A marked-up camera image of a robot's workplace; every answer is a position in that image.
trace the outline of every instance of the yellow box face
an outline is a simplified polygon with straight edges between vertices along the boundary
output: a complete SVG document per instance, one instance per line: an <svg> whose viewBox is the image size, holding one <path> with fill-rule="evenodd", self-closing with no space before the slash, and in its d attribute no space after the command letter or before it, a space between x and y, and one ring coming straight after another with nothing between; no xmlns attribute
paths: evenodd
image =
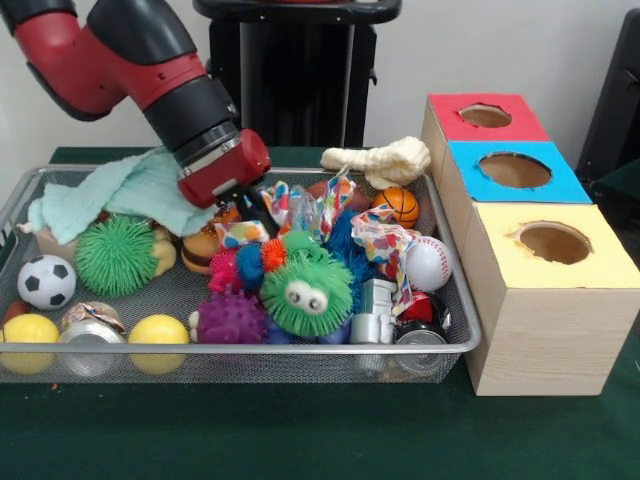
<svg viewBox="0 0 640 480"><path fill-rule="evenodd" d="M596 205L476 208L509 288L640 289L638 268Z"/></svg>

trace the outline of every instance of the googly eyes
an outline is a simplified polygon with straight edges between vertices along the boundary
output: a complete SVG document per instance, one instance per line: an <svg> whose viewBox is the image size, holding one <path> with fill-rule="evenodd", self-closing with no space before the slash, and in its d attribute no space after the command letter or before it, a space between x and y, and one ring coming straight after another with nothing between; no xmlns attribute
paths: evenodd
<svg viewBox="0 0 640 480"><path fill-rule="evenodd" d="M308 315L322 315L329 306L329 300L322 291L301 280L289 283L285 294L292 307L300 308Z"/></svg>
<svg viewBox="0 0 640 480"><path fill-rule="evenodd" d="M289 303L291 305L298 305L302 297L298 292L289 292L287 293L287 298L289 299Z"/></svg>

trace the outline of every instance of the wire mesh basket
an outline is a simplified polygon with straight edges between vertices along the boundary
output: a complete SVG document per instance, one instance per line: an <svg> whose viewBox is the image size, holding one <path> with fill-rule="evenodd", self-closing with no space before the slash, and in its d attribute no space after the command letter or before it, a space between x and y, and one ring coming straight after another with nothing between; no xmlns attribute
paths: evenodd
<svg viewBox="0 0 640 480"><path fill-rule="evenodd" d="M95 167L47 166L27 173L0 212L3 227L0 250L0 312L19 298L16 280L22 265L39 254L33 235L21 233L32 200L48 183L79 185ZM320 169L274 168L264 181L309 187L329 179ZM350 177L370 198L375 195L364 177ZM432 179L424 176L408 189L420 205L416 229L439 237L452 252L455 246ZM0 363L8 360L49 365L34 374L12 373L0 365L0 383L440 383L460 355L480 341L480 326L462 267L452 259L453 274L437 293L451 311L452 325L446 345L129 345L129 344L26 344L0 343ZM208 279L191 273L181 261L142 290L124 298L100 298L78 282L68 303L103 301L119 313L127 331L152 314L171 315L183 322L210 293ZM66 308L42 312L60 326ZM179 365L170 373L141 371L137 360L151 366ZM78 365L84 365L86 372Z"/></svg>

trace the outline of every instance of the green puffer ball toy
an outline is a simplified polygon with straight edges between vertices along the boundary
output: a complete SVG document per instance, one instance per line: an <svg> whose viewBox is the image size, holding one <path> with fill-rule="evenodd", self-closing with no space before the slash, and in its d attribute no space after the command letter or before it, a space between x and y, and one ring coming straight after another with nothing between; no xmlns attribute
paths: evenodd
<svg viewBox="0 0 640 480"><path fill-rule="evenodd" d="M98 295L131 295L154 278L154 240L149 226L121 215L89 227L76 247L78 277Z"/></svg>
<svg viewBox="0 0 640 480"><path fill-rule="evenodd" d="M282 237L282 243L290 258L303 256L312 262L327 262L329 252L311 238L308 232L289 232Z"/></svg>
<svg viewBox="0 0 640 480"><path fill-rule="evenodd" d="M321 337L347 319L353 304L352 281L352 273L339 261L314 262L298 255L265 275L260 297L283 330L299 337Z"/></svg>

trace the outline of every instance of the orange basketball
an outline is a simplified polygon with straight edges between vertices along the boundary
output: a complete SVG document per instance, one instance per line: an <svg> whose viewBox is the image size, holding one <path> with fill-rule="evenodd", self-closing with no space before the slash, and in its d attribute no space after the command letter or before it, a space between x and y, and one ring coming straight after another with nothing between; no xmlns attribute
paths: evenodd
<svg viewBox="0 0 640 480"><path fill-rule="evenodd" d="M381 192L373 201L374 207L380 205L393 208L395 210L394 218L404 228L413 228L420 216L420 207L418 207L416 197L404 188L387 188Z"/></svg>

